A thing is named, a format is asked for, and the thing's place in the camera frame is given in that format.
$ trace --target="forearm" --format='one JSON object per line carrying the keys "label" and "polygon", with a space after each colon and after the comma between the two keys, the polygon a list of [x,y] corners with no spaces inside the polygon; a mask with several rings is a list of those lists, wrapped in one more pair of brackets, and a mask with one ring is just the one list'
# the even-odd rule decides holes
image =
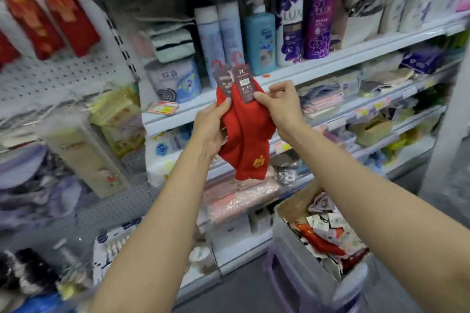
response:
{"label": "forearm", "polygon": [[458,311],[469,304],[459,296],[470,284],[464,273],[470,272],[467,229],[306,124],[292,131],[291,145],[359,237],[423,308],[441,312],[455,304]]}
{"label": "forearm", "polygon": [[191,140],[109,268],[91,313],[170,312],[183,278],[210,157]]}

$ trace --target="light blue bottle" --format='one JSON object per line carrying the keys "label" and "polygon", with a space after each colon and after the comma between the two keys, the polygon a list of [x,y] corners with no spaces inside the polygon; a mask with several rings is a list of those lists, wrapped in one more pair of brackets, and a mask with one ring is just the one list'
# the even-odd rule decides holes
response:
{"label": "light blue bottle", "polygon": [[247,4],[253,4],[253,14],[244,20],[247,59],[253,74],[260,76],[276,69],[275,18],[266,12],[264,0]]}

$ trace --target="barcode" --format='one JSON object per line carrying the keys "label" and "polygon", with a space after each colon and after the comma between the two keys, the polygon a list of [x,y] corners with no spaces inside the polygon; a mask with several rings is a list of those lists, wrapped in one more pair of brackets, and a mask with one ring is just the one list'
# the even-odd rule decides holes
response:
{"label": "barcode", "polygon": [[245,78],[240,81],[241,86],[245,86],[247,84],[250,84],[250,78]]}

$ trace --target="sock label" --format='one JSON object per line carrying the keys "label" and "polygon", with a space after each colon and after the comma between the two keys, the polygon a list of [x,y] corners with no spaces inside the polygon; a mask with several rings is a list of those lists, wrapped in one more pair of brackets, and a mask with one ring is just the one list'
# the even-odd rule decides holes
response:
{"label": "sock label", "polygon": [[250,65],[238,65],[230,71],[243,102],[247,104],[254,100],[253,93],[255,92],[255,87],[253,85],[253,73],[251,73]]}
{"label": "sock label", "polygon": [[232,67],[232,64],[227,63],[217,68],[212,74],[215,79],[215,82],[227,98],[232,98],[233,79],[230,75]]}

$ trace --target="gray floor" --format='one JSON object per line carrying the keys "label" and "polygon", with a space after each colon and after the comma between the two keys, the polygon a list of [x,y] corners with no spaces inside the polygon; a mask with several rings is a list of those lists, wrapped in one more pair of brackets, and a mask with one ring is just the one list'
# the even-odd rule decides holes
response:
{"label": "gray floor", "polygon": [[[444,195],[426,194],[424,199],[446,214],[470,228],[470,139],[461,144],[449,176]],[[395,180],[397,184],[416,193],[419,190],[425,166]],[[265,255],[223,277],[212,289],[178,306],[175,313],[285,313],[279,304],[262,264]],[[379,280],[374,287],[366,284],[364,295],[367,304],[363,312],[418,313],[420,307],[393,278],[387,269],[376,261]]]}

